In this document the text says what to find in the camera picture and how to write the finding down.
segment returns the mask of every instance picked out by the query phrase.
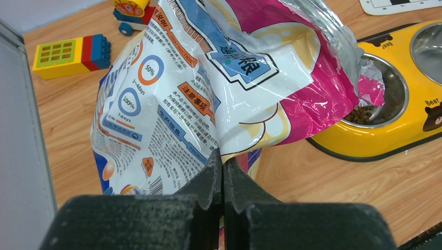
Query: checkered marker board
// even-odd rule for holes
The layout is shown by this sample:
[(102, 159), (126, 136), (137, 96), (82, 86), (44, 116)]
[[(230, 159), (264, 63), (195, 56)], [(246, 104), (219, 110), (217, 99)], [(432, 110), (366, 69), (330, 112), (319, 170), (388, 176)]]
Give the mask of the checkered marker board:
[(360, 0), (364, 11), (381, 16), (442, 6), (442, 0)]

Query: bear face graphic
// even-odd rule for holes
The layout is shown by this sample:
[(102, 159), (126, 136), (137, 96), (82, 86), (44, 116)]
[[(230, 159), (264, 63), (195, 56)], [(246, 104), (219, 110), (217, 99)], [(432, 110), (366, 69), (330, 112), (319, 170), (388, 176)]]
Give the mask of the bear face graphic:
[(425, 107), (425, 112), (428, 114), (423, 128), (425, 132), (442, 127), (442, 103), (434, 108)]

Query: wooden table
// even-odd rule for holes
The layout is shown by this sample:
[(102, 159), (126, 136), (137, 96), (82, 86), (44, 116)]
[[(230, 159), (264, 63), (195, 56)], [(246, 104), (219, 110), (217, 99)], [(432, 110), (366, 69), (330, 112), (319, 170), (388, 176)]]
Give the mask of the wooden table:
[[(442, 8), (389, 16), (365, 14), (357, 0), (327, 0), (357, 38), (440, 18)], [(118, 32), (110, 2), (24, 35), (28, 60), (38, 44), (103, 33), (115, 58), (130, 40)], [(32, 73), (55, 193), (62, 205), (101, 193), (89, 139), (98, 82), (105, 70), (45, 81)], [(372, 163), (332, 158), (306, 141), (264, 150), (256, 180), (285, 202), (362, 202), (386, 217), (398, 244), (442, 221), (442, 139)]]

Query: blue wheel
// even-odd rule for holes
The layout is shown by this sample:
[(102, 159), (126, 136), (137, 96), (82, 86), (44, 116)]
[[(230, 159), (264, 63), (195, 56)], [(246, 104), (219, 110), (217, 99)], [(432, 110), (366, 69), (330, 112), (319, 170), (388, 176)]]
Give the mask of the blue wheel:
[(133, 33), (133, 28), (125, 22), (120, 23), (118, 30), (125, 36), (131, 36)]

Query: stainless steel bowl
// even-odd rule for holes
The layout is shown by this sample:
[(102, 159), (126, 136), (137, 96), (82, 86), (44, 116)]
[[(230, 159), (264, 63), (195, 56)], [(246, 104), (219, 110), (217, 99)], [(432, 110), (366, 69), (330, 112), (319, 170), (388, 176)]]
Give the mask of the stainless steel bowl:
[(373, 115), (367, 125), (341, 121), (358, 128), (380, 128), (393, 123), (405, 112), (409, 100), (407, 83), (402, 74), (386, 60), (371, 54), (364, 54), (362, 58), (373, 61), (382, 72), (382, 79), (385, 83), (385, 104), (370, 111)]
[(442, 22), (418, 30), (411, 40), (411, 57), (422, 73), (442, 85)]

